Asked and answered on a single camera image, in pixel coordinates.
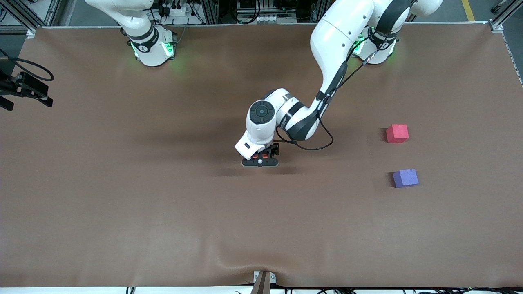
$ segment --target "red cube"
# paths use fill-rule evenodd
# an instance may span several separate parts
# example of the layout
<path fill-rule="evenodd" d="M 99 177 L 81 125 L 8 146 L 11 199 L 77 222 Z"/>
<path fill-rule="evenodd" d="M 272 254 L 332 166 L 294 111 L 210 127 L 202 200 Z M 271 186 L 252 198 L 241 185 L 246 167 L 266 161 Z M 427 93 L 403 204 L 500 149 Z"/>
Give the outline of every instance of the red cube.
<path fill-rule="evenodd" d="M 408 139 L 407 125 L 391 125 L 387 129 L 388 143 L 403 143 Z"/>

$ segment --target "gray floor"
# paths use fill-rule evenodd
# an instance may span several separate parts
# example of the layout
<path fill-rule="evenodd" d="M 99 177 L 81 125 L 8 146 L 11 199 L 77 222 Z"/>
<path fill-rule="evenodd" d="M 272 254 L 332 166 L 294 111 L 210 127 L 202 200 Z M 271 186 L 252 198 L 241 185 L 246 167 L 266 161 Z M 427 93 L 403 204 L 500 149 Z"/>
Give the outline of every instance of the gray floor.
<path fill-rule="evenodd" d="M 500 0 L 470 1 L 475 20 L 489 20 L 495 17 L 490 8 Z M 113 26 L 115 21 L 101 11 L 87 5 L 83 0 L 69 0 L 71 13 L 65 13 L 60 24 L 69 26 Z M 434 14 L 418 17 L 416 21 L 467 21 L 461 0 L 444 0 Z M 523 9 L 520 9 L 504 24 L 504 34 L 512 51 L 514 60 L 523 69 Z M 24 36 L 1 36 L 0 47 L 9 54 L 18 55 Z M 12 71 L 11 65 L 0 64 L 2 69 Z"/>

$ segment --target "blue cube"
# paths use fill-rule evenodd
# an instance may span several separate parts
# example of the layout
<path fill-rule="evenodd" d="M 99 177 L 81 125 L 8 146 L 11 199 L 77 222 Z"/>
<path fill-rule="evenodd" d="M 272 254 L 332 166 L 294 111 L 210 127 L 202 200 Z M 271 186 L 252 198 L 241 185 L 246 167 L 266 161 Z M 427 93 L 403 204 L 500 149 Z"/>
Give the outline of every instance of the blue cube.
<path fill-rule="evenodd" d="M 419 184 L 418 175 L 415 169 L 402 169 L 393 175 L 396 188 L 412 187 Z"/>

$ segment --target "brown table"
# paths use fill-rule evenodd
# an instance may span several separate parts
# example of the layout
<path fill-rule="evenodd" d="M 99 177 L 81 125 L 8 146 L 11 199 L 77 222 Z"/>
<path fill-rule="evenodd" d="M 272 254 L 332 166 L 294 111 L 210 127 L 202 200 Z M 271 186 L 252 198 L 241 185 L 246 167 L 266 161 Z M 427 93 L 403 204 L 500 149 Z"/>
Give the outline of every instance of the brown table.
<path fill-rule="evenodd" d="M 312 29 L 191 27 L 155 68 L 117 29 L 39 29 L 21 57 L 55 73 L 55 104 L 0 113 L 0 286 L 233 285 L 260 269 L 296 287 L 521 286 L 523 90 L 502 35 L 405 26 L 338 92 L 334 145 L 241 167 L 253 101 L 316 94 Z M 392 123 L 406 143 L 384 142 Z M 405 168 L 420 185 L 392 188 Z"/>

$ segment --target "yellow tape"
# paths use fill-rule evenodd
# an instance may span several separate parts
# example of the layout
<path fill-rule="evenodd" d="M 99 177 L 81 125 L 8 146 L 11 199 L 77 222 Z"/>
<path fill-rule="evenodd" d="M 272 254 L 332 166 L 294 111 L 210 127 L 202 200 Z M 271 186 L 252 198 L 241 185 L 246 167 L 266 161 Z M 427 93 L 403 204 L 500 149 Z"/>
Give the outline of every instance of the yellow tape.
<path fill-rule="evenodd" d="M 467 19 L 469 21 L 475 21 L 474 15 L 472 14 L 472 9 L 470 8 L 469 0 L 461 0 L 461 3 L 463 4 L 463 8 L 465 9 L 465 14 L 467 15 Z"/>

